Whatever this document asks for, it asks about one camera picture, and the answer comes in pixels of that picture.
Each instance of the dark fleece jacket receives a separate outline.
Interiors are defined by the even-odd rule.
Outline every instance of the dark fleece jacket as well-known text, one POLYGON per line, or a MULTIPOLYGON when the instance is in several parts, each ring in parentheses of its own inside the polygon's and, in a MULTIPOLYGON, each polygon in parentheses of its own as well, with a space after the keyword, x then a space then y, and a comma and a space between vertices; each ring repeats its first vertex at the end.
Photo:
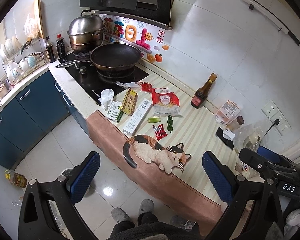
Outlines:
POLYGON ((108 240, 139 240, 159 234, 166 235, 169 240, 201 240, 199 236, 193 235, 191 232, 184 231, 181 228, 176 228, 163 222, 154 222, 130 228, 117 233, 108 238, 108 240))

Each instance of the stainless steel pot lid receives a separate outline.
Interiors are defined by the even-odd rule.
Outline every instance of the stainless steel pot lid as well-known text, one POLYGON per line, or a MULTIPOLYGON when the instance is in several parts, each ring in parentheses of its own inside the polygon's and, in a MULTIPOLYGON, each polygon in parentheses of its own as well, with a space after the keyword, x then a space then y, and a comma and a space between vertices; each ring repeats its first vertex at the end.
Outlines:
POLYGON ((98 15, 91 14, 91 10, 83 10, 80 17, 74 19, 67 31, 68 35, 80 35, 101 32, 104 29, 103 21, 98 15))

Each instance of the brown bottle cap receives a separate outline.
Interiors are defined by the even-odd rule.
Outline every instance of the brown bottle cap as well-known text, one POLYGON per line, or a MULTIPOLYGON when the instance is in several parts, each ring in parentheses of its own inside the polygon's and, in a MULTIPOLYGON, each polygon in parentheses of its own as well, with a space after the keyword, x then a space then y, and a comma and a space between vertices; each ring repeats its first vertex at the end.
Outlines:
POLYGON ((210 79, 212 82, 214 82, 214 81, 216 80, 216 78, 217 78, 217 75, 216 75, 215 73, 212 73, 212 74, 210 75, 210 77, 209 77, 209 79, 210 79))
POLYGON ((243 118, 242 118, 241 115, 239 115, 239 116, 237 117, 237 122, 238 122, 239 125, 243 125, 243 124, 244 124, 244 120, 243 120, 243 118))

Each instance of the blue gripper pad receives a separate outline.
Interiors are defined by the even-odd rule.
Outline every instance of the blue gripper pad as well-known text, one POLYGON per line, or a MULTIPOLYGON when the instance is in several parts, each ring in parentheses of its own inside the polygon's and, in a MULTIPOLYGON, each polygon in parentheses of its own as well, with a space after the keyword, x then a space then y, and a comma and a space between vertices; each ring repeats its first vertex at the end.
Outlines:
MULTIPOLYGON (((205 152, 202 156, 202 166, 207 173, 213 187, 218 193, 220 199, 223 202, 231 203, 233 200, 233 187, 226 176, 223 174, 224 169, 220 161, 214 156, 211 151, 205 152)), ((230 180, 234 179, 234 174, 230 171, 226 171, 230 176, 230 180)))
POLYGON ((70 192, 72 204, 82 200, 99 167, 100 156, 97 152, 91 151, 85 160, 71 171, 66 187, 70 192))
POLYGON ((278 164, 280 162, 280 158, 277 153, 270 151, 269 149, 267 149, 263 146, 260 146, 258 148, 257 153, 273 163, 278 164))

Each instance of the light blue bowl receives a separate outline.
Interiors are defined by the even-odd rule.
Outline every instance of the light blue bowl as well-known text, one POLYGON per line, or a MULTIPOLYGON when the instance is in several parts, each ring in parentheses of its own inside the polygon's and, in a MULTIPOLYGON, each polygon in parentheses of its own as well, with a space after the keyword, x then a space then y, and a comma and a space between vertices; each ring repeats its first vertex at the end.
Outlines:
POLYGON ((35 66, 35 57, 28 57, 28 64, 29 64, 29 67, 34 67, 35 66))

